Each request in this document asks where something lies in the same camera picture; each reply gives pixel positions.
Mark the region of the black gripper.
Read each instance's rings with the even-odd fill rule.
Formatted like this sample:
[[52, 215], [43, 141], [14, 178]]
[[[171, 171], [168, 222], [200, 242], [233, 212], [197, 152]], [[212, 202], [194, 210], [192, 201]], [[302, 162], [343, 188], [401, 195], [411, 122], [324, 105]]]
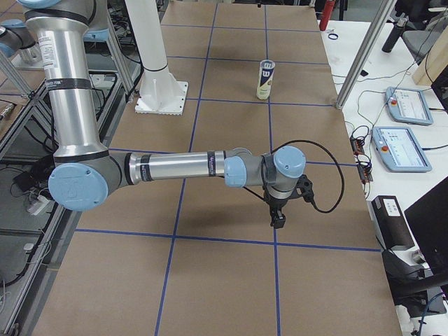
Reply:
[[264, 181], [264, 201], [269, 204], [271, 216], [270, 226], [281, 229], [286, 222], [282, 208], [288, 200], [302, 198], [305, 202], [315, 205], [313, 183], [305, 174], [299, 178], [278, 176], [275, 181]]

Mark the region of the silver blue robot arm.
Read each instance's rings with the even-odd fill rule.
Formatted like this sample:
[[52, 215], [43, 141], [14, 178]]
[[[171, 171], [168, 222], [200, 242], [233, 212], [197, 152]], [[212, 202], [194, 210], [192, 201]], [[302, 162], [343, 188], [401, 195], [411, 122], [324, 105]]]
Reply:
[[[294, 140], [274, 150], [267, 147], [268, 107], [253, 101], [207, 97], [207, 78], [219, 61], [209, 56], [220, 5], [178, 2], [169, 11], [199, 11], [198, 24], [173, 24], [176, 46], [192, 43], [199, 56], [184, 57], [191, 82], [177, 80], [169, 69], [163, 32], [153, 1], [127, 4], [141, 58], [139, 98], [124, 113], [110, 146], [99, 138], [88, 80], [83, 39], [101, 18], [98, 1], [23, 1], [28, 28], [35, 32], [44, 61], [45, 85], [52, 104], [58, 149], [48, 186], [55, 201], [72, 211], [105, 209], [130, 222], [142, 206], [156, 214], [173, 203], [159, 181], [183, 186], [197, 179], [204, 210], [199, 217], [216, 221], [244, 205], [224, 204], [224, 188], [263, 190], [271, 226], [284, 226], [288, 201], [314, 203], [312, 182], [304, 174], [304, 154]], [[137, 194], [147, 183], [154, 189]]]

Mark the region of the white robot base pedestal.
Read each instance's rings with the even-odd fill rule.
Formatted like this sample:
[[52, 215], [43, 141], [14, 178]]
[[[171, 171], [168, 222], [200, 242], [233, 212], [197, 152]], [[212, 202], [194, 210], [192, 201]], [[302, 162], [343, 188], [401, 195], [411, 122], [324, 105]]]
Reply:
[[179, 116], [188, 83], [177, 81], [169, 70], [156, 2], [131, 0], [125, 4], [143, 67], [135, 111]]

